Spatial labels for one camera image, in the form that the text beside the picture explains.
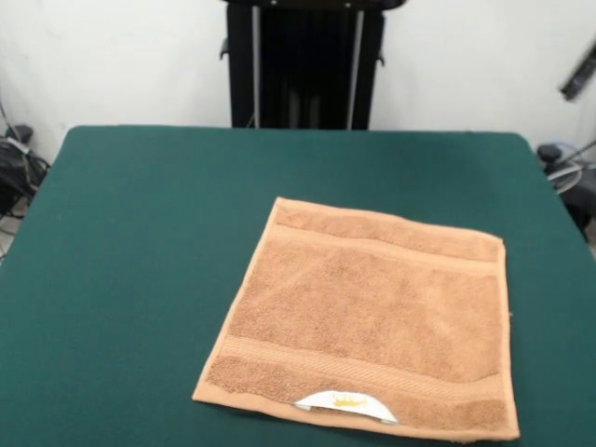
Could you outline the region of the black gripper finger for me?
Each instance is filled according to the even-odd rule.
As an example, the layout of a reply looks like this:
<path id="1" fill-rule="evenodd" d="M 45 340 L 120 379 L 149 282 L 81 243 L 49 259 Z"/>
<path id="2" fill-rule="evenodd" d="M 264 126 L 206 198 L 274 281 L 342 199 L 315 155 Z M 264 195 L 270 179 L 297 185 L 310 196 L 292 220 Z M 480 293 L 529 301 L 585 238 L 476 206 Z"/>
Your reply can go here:
<path id="1" fill-rule="evenodd" d="M 566 102 L 576 100 L 591 78 L 595 76 L 595 43 L 592 43 L 585 55 L 577 63 L 559 91 Z"/>

